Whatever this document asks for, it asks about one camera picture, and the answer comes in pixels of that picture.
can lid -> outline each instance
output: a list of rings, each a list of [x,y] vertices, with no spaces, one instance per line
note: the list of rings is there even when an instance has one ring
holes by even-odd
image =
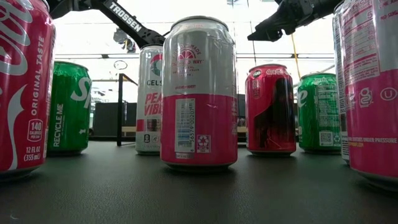
[[[337,4],[337,6],[335,7],[335,9],[333,10],[333,13],[336,14],[337,9],[344,3],[344,1],[341,1]]]
[[[254,69],[265,67],[265,66],[282,66],[284,68],[287,68],[285,65],[281,65],[281,64],[278,64],[278,63],[269,63],[269,64],[258,65],[256,67],[250,68],[249,72],[253,71]]]
[[[84,68],[84,69],[86,69],[88,71],[88,68],[86,68],[86,67],[84,67],[82,65],[76,64],[76,63],[72,63],[72,62],[64,62],[64,61],[56,60],[56,61],[54,61],[54,63],[65,63],[65,64],[70,64],[70,65],[76,65],[76,66],[82,67],[82,68]]]
[[[300,80],[303,80],[304,78],[308,78],[308,77],[311,77],[311,76],[314,76],[314,75],[333,75],[334,77],[336,76],[336,74],[333,74],[333,73],[315,72],[315,73],[309,73],[309,74],[303,75],[300,78]]]
[[[144,47],[150,47],[150,46],[161,46],[161,47],[163,47],[163,44],[147,44],[147,45],[144,45],[144,46],[142,47],[142,49],[143,49]]]
[[[42,0],[42,2],[45,4],[45,7],[47,7],[47,11],[50,12],[49,3],[46,0]]]
[[[180,19],[177,22],[174,22],[172,27],[170,28],[170,30],[172,30],[173,27],[175,27],[180,22],[188,21],[188,20],[191,20],[191,19],[208,19],[208,20],[216,21],[216,22],[222,24],[223,26],[225,26],[226,30],[229,31],[228,26],[225,24],[225,22],[223,22],[223,21],[221,21],[219,19],[216,19],[214,17],[210,17],[210,16],[188,16],[188,17],[185,17],[183,19]]]

black table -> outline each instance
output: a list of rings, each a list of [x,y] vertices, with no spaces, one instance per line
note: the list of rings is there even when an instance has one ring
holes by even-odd
[[[241,148],[229,172],[187,175],[132,146],[90,142],[0,185],[0,223],[398,223],[398,196],[340,156],[266,159]]]

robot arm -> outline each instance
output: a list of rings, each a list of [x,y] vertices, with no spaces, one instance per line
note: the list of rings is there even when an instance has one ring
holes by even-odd
[[[156,31],[145,28],[116,0],[49,0],[49,6],[53,19],[62,17],[70,11],[100,10],[129,35],[139,48],[147,44],[163,44],[165,40],[165,37]]]
[[[341,0],[275,0],[278,10],[256,26],[256,31],[248,40],[277,41],[286,35],[293,34],[296,28],[333,13]]]

celsius can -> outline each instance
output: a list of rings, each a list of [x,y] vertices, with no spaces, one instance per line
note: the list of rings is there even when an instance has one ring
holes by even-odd
[[[398,190],[398,1],[345,1],[341,43],[349,163]]]
[[[141,49],[137,100],[136,151],[160,152],[160,115],[162,112],[162,44]]]
[[[257,156],[296,151],[292,77],[284,65],[250,69],[246,78],[248,150]]]
[[[45,161],[55,26],[42,0],[0,1],[0,181]]]
[[[234,41],[205,16],[172,26],[164,44],[162,149],[171,168],[223,170],[238,159]]]
[[[88,146],[91,80],[88,69],[55,62],[47,154],[80,154]]]
[[[298,144],[306,152],[339,154],[336,75],[313,73],[297,89]]]
[[[343,61],[341,57],[341,7],[344,1],[340,2],[333,13],[333,39],[335,44],[335,68],[337,79],[338,108],[340,117],[340,141],[341,156],[349,165],[349,149],[346,119],[346,94],[343,72]]]

green sprite can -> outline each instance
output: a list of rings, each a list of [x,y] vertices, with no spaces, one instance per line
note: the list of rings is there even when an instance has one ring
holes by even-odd
[[[313,73],[297,90],[299,146],[306,152],[340,153],[336,75]]]
[[[55,62],[47,154],[79,154],[88,146],[91,79],[88,69]]]

